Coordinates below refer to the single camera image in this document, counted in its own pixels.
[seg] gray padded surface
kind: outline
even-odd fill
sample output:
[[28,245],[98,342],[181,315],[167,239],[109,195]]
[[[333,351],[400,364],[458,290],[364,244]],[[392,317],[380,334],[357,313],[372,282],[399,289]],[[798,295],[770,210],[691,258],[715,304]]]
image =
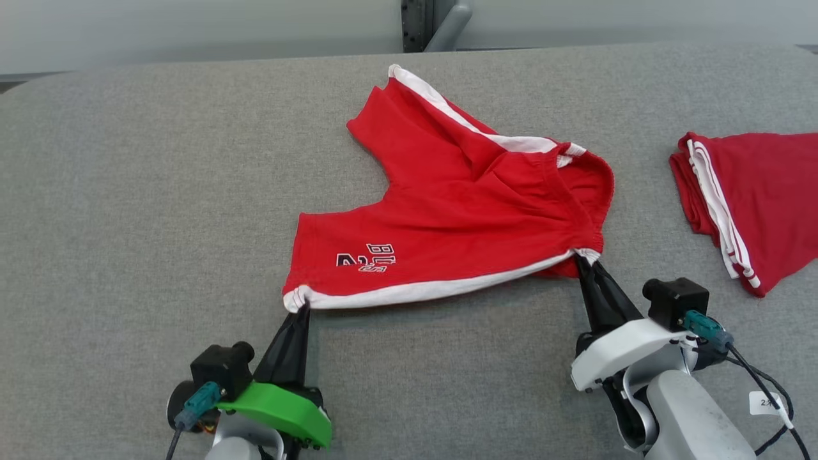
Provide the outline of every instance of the gray padded surface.
[[[280,326],[299,212],[377,201],[345,122],[397,62],[508,135],[576,142],[617,191],[603,261],[642,309],[687,276],[796,401],[818,453],[818,264],[764,300],[681,211],[667,157],[708,136],[818,129],[818,59],[795,47],[638,45],[144,65],[0,97],[0,458],[163,458],[170,391],[207,345]],[[574,280],[523,279],[424,304],[313,315],[310,383],[335,423],[315,459],[633,458],[601,393],[571,385],[587,329]],[[753,382],[699,374],[758,446]],[[184,435],[176,458],[210,439]],[[765,458],[797,458],[787,436]]]

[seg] embroidered logo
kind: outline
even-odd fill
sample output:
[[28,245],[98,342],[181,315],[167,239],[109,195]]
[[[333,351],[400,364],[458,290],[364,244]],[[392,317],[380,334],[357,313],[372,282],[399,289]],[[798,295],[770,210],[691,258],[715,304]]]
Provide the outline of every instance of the embroidered logo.
[[353,255],[342,252],[335,257],[335,266],[341,265],[361,265],[359,272],[364,273],[383,273],[386,271],[387,265],[396,264],[398,259],[395,257],[395,249],[391,244],[373,245],[366,244],[366,249],[369,255]]

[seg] robotic arm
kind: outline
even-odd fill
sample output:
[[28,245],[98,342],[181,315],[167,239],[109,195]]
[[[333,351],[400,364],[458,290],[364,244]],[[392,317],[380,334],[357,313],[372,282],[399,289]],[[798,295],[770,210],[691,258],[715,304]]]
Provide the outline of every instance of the robotic arm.
[[[760,372],[706,316],[707,290],[686,278],[650,280],[642,291],[651,302],[645,318],[599,261],[589,264],[577,256],[576,263],[591,330],[577,339],[571,378],[577,390],[604,391],[625,449],[647,460],[755,458],[747,440],[692,377],[693,371],[727,359],[729,350],[757,380],[809,458],[791,416],[758,380]],[[252,374],[254,350],[245,342],[211,345],[199,355],[191,363],[192,381],[180,383],[168,402],[168,422],[176,433],[167,460],[182,431],[214,434],[205,460],[296,460],[302,449],[328,446],[332,424],[321,392],[304,385],[309,318],[309,305],[290,313]]]
[[591,330],[577,339],[571,378],[577,390],[605,392],[625,449],[648,460],[756,458],[692,377],[728,349],[737,353],[730,334],[706,316],[709,292],[686,278],[650,280],[644,318],[599,262],[577,257],[577,264]]
[[178,428],[186,401],[214,382],[221,397],[192,429],[215,426],[206,460],[296,460],[302,449],[328,446],[332,424],[321,391],[304,385],[309,318],[308,305],[288,314],[252,375],[252,346],[211,345],[191,363],[193,380],[180,383],[170,397],[171,427]]

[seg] white trim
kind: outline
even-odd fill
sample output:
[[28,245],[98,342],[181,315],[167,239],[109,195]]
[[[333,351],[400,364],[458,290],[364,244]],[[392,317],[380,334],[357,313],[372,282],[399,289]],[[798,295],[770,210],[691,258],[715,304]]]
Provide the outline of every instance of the white trim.
[[744,244],[739,234],[739,229],[735,226],[735,221],[730,215],[730,207],[721,189],[716,170],[712,166],[710,153],[707,147],[699,142],[688,139],[687,149],[690,153],[690,164],[693,173],[699,180],[704,201],[708,206],[710,218],[718,227],[719,246],[721,247],[721,257],[724,259],[725,267],[730,277],[737,278],[739,274],[735,271],[733,264],[738,264],[744,269],[742,274],[753,288],[761,285],[761,280],[750,264],[750,253],[747,245]]
[[359,292],[352,295],[327,295],[314,291],[309,286],[299,286],[284,294],[284,307],[290,312],[295,313],[298,312],[299,308],[304,306],[308,300],[311,309],[362,309],[380,305],[404,304],[406,302],[439,299],[450,295],[477,291],[484,287],[494,286],[530,275],[531,273],[539,272],[540,270],[557,265],[574,253],[585,257],[591,264],[596,262],[600,257],[600,253],[593,249],[583,248],[568,250],[564,254],[508,272],[447,281],[398,284],[396,286],[382,287],[374,291]]
[[[482,134],[507,151],[518,151],[521,153],[547,153],[554,149],[554,147],[557,147],[557,143],[549,138],[535,138],[532,136],[507,137],[480,131],[476,126],[469,123],[468,120],[452,109],[448,102],[446,102],[446,98],[441,96],[441,94],[436,89],[432,88],[430,84],[426,83],[423,79],[413,74],[409,70],[401,68],[400,65],[392,64],[389,66],[389,77],[396,79],[403,86],[409,88],[418,96],[423,97],[434,108],[440,110],[446,116],[452,120],[455,120],[458,124],[468,128],[469,131]],[[562,168],[570,163],[575,156],[580,156],[585,152],[586,150],[584,148],[572,143],[571,147],[557,159],[557,167]]]

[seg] folded red shorts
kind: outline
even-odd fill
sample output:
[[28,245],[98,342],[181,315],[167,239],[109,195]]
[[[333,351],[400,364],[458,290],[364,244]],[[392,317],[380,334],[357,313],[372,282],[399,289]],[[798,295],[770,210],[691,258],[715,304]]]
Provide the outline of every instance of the folded red shorts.
[[818,133],[687,133],[679,150],[670,165],[690,226],[745,289],[763,297],[818,257]]
[[374,205],[301,214],[285,307],[436,299],[596,260],[614,176],[570,142],[496,134],[392,65],[347,124],[389,189]]

